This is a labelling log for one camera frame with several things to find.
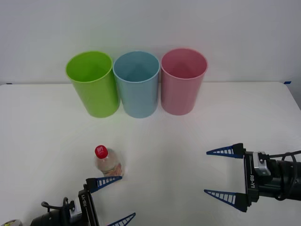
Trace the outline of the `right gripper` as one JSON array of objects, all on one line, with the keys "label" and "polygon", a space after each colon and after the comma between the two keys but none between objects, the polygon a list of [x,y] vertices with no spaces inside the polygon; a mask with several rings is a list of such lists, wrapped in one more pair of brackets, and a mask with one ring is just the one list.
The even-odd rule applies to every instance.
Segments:
[{"label": "right gripper", "polygon": [[281,178],[275,160],[262,160],[260,153],[246,152],[242,143],[207,151],[206,154],[236,159],[244,158],[246,193],[204,189],[204,192],[211,197],[241,212],[247,212],[247,208],[253,202],[258,202],[259,197],[274,198],[280,195]]}]

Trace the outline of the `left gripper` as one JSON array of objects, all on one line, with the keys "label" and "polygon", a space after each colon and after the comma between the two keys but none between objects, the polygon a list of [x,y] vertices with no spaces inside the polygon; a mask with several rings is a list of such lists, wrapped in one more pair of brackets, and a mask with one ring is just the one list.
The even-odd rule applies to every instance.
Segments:
[{"label": "left gripper", "polygon": [[[70,201],[70,224],[72,226],[99,226],[94,202],[91,193],[94,193],[114,182],[121,180],[122,176],[108,176],[102,178],[88,178],[78,197]],[[132,213],[107,226],[126,226],[136,216]]]}]

